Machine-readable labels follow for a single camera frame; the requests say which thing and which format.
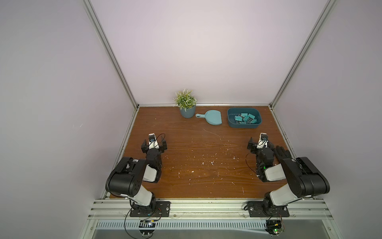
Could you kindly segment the dark teal storage box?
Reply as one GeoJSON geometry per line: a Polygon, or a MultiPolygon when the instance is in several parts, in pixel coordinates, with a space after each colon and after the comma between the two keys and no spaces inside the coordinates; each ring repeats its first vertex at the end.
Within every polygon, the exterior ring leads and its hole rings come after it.
{"type": "Polygon", "coordinates": [[[257,128],[262,123],[260,112],[255,108],[229,108],[227,116],[232,128],[257,128]]]}

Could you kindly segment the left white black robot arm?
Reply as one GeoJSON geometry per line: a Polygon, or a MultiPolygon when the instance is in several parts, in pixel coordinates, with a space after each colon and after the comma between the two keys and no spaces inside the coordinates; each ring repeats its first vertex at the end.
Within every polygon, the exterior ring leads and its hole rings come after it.
{"type": "Polygon", "coordinates": [[[153,134],[149,135],[149,140],[150,143],[145,140],[141,145],[146,157],[123,157],[106,180],[105,190],[115,197],[128,198],[135,207],[153,211],[155,195],[142,183],[159,182],[163,167],[161,154],[167,149],[167,142],[164,138],[157,140],[153,134]]]}

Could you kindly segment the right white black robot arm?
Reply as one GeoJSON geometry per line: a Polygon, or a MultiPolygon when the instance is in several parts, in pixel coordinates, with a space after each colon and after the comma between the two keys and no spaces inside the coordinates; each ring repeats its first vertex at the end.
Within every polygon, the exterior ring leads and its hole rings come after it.
{"type": "Polygon", "coordinates": [[[266,193],[264,208],[280,208],[303,198],[329,193],[328,180],[307,157],[293,158],[289,150],[274,146],[267,134],[261,134],[257,142],[250,138],[247,149],[255,155],[254,172],[262,182],[286,180],[286,185],[266,193]]]}

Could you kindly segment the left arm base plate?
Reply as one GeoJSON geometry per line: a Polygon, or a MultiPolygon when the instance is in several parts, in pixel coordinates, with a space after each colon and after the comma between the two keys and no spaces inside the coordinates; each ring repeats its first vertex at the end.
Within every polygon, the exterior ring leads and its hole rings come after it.
{"type": "Polygon", "coordinates": [[[133,204],[129,213],[130,217],[169,217],[171,209],[170,201],[154,201],[149,206],[133,204]]]}

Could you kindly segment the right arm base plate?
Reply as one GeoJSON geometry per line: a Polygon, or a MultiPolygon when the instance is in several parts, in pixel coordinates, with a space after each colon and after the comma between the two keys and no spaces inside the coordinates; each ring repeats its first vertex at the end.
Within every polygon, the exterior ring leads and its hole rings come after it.
{"type": "Polygon", "coordinates": [[[289,217],[286,206],[275,206],[266,202],[248,201],[244,206],[244,211],[248,211],[250,217],[289,217]]]}

